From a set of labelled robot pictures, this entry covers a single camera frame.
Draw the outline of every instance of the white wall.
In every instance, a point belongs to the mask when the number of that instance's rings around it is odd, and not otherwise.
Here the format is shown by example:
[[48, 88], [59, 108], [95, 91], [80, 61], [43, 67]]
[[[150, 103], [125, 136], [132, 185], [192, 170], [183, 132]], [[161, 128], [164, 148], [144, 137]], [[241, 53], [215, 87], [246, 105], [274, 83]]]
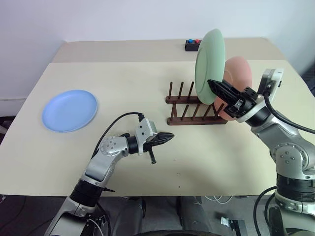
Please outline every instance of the white wall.
[[63, 41], [267, 37], [303, 72], [315, 0], [1, 0], [0, 100], [27, 97]]

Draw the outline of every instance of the table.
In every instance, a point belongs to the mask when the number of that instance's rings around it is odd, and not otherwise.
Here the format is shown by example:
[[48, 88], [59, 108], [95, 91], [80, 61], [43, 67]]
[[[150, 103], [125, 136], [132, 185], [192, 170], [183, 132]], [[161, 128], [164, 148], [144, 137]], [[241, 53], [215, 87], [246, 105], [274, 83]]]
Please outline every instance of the table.
[[[274, 107], [293, 121], [315, 128], [315, 99], [286, 60], [249, 59], [249, 64], [255, 90], [266, 68], [283, 67], [283, 83]], [[173, 81], [175, 94], [184, 81], [185, 95], [193, 76], [194, 61], [189, 60], [49, 64], [0, 146], [0, 192], [69, 195], [103, 131], [117, 116], [129, 111], [143, 112], [158, 131], [172, 132], [175, 137], [154, 147], [154, 165], [147, 153], [122, 159], [108, 184], [116, 192], [107, 196], [257, 195], [275, 185], [275, 164], [268, 148], [245, 123], [166, 124], [171, 113], [171, 105], [164, 101], [169, 82]], [[70, 89], [85, 89], [97, 97], [95, 118], [74, 132], [46, 129], [41, 122], [44, 106]], [[184, 105], [178, 106], [178, 114], [183, 109]], [[137, 116], [123, 118], [110, 134], [133, 133], [137, 123]], [[315, 143], [313, 135], [301, 134]]]
[[[226, 38], [226, 59], [285, 60], [265, 38]], [[186, 52], [185, 39], [67, 42], [52, 62], [195, 61], [197, 52]]]

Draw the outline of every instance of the wire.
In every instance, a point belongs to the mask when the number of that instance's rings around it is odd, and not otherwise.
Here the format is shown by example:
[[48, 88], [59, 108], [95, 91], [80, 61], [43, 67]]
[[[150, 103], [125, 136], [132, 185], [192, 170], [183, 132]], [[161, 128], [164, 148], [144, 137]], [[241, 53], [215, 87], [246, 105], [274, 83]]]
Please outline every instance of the wire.
[[2, 197], [1, 197], [1, 202], [0, 202], [0, 204], [1, 204], [1, 203], [3, 203], [5, 199], [6, 199], [6, 196], [2, 194]]
[[34, 233], [36, 230], [38, 230], [40, 227], [42, 227], [43, 225], [47, 224], [48, 222], [52, 221], [53, 218], [46, 220], [45, 222], [41, 223], [39, 226], [37, 226], [35, 229], [33, 229], [32, 231], [30, 231], [26, 236], [30, 236], [32, 233]]
[[263, 191], [258, 196], [258, 198], [255, 201], [255, 205], [254, 205], [254, 210], [253, 210], [252, 216], [253, 216], [253, 219], [254, 219], [254, 225], [255, 225], [255, 229], [256, 229], [256, 232], [257, 232], [258, 236], [261, 236], [261, 233], [259, 231], [259, 227], [258, 227], [258, 224], [257, 224], [257, 206], [258, 206], [258, 203], [259, 203], [260, 199], [262, 198], [262, 196], [264, 196], [266, 193], [268, 193], [269, 191], [274, 190], [276, 188], [277, 188], [276, 186], [273, 186], [271, 188], [266, 189], [265, 191]]
[[97, 202], [96, 205], [97, 205], [98, 208], [102, 211], [102, 214], [104, 214], [104, 216], [105, 216], [105, 219], [106, 219], [107, 224], [108, 224], [108, 233], [107, 233], [107, 234], [108, 234], [108, 236], [111, 236], [111, 233], [112, 233], [112, 232], [111, 232], [110, 219], [109, 219], [109, 217], [108, 217], [106, 211], [104, 210], [104, 208], [100, 205], [100, 203]]
[[231, 197], [230, 197], [227, 201], [225, 201], [225, 202], [220, 202], [218, 198], [216, 198], [215, 196], [213, 196], [213, 197], [214, 197], [214, 199], [216, 200], [217, 203], [219, 203], [219, 204], [227, 204], [229, 201], [231, 201], [231, 199], [232, 199], [233, 196], [231, 196]]
[[14, 220], [16, 220], [16, 218], [18, 218], [18, 216], [21, 214], [21, 212], [23, 211], [23, 209], [24, 209], [24, 207], [25, 207], [25, 202], [26, 202], [26, 196], [24, 196], [24, 200], [23, 200], [23, 203], [22, 203], [22, 206], [21, 206], [19, 212], [18, 212], [11, 220], [9, 220], [8, 222], [6, 222], [4, 225], [1, 226], [0, 232], [1, 232], [6, 226], [8, 226], [9, 224], [11, 224]]
[[292, 121], [290, 121], [288, 118], [282, 116], [280, 113], [278, 113], [271, 105], [270, 103], [270, 100], [269, 100], [269, 95], [270, 93], [269, 92], [266, 92], [264, 93], [264, 99], [265, 99], [265, 103], [266, 103], [266, 106], [267, 108], [269, 109], [269, 111], [271, 112], [271, 114], [273, 114], [276, 118], [278, 118], [279, 120], [281, 120], [282, 122], [286, 123], [286, 124], [289, 124], [297, 129], [300, 129], [300, 130], [304, 130], [306, 132], [309, 132], [309, 133], [312, 133], [312, 134], [315, 134], [315, 130], [313, 129], [310, 129], [310, 128], [306, 128], [304, 126], [301, 126], [297, 123], [294, 123]]
[[269, 221], [268, 221], [268, 207], [269, 204], [271, 202], [271, 200], [275, 197], [275, 193], [273, 193], [267, 200], [266, 205], [265, 205], [265, 212], [264, 212], [264, 216], [265, 216], [265, 221], [267, 223], [267, 225], [269, 226]]
[[222, 196], [219, 196], [218, 198], [216, 198], [216, 196], [213, 196], [213, 197], [214, 197], [214, 199], [211, 199], [211, 198], [209, 198], [208, 196], [205, 196], [206, 199], [208, 199], [208, 200], [210, 200], [210, 201], [216, 201], [216, 202], [219, 203], [219, 204], [226, 204], [226, 203], [228, 203], [229, 201], [231, 201], [231, 199], [232, 199], [233, 196], [230, 196], [230, 198], [229, 198], [227, 201], [225, 201], [225, 202], [220, 202], [220, 201], [219, 201]]
[[215, 201], [216, 199], [211, 199], [208, 196], [205, 196], [206, 199], [210, 200], [210, 201]]
[[92, 222], [95, 224], [95, 226], [98, 228], [100, 234], [101, 234], [102, 236], [104, 236], [104, 234], [103, 234], [102, 229], [100, 228], [100, 226], [99, 226], [94, 220], [92, 220], [92, 219], [89, 219], [89, 220], [92, 221]]
[[121, 116], [119, 116], [118, 118], [116, 118], [111, 124], [110, 126], [105, 130], [105, 132], [103, 133], [103, 135], [100, 137], [99, 141], [97, 142], [96, 146], [95, 146], [95, 149], [94, 149], [94, 152], [92, 154], [92, 157], [91, 159], [97, 154], [97, 151], [98, 151], [98, 147], [99, 147], [99, 144], [100, 142], [102, 141], [102, 139], [104, 138], [104, 136], [107, 134], [107, 132], [111, 129], [111, 127], [118, 121], [120, 120], [121, 118], [125, 117], [125, 116], [128, 116], [128, 115], [138, 115], [139, 116], [139, 121], [141, 121], [144, 116], [142, 113], [140, 112], [128, 112], [128, 113], [125, 113]]

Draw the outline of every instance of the blue plate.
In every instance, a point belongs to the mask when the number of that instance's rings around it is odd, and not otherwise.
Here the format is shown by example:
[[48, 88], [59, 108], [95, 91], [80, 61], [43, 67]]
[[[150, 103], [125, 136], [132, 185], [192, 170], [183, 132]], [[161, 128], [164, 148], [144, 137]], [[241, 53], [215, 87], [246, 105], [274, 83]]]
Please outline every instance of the blue plate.
[[97, 100], [84, 90], [70, 90], [54, 97], [46, 105], [42, 121], [56, 132], [70, 132], [87, 125], [95, 116]]

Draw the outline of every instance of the white cable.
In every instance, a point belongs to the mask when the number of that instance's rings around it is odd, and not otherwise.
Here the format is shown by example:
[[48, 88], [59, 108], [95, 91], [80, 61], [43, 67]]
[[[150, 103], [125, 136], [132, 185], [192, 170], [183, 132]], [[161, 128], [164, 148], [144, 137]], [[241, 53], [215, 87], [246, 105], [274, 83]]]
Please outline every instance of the white cable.
[[0, 204], [3, 203], [5, 199], [6, 199], [6, 196], [2, 194], [2, 198], [1, 198]]
[[96, 227], [98, 228], [100, 234], [101, 234], [102, 236], [104, 236], [104, 234], [103, 234], [102, 229], [100, 228], [100, 226], [99, 226], [94, 220], [92, 220], [92, 219], [89, 219], [89, 220], [92, 221], [92, 222], [96, 225]]
[[216, 201], [216, 199], [211, 199], [208, 196], [205, 196], [206, 199], [210, 200], [210, 201]]
[[217, 203], [219, 203], [219, 204], [226, 204], [226, 203], [228, 203], [229, 201], [231, 201], [231, 199], [232, 199], [233, 196], [231, 196], [227, 201], [225, 201], [225, 202], [223, 202], [223, 203], [219, 201], [219, 198], [216, 198], [215, 196], [213, 196], [213, 197], [215, 198], [215, 201], [216, 201]]

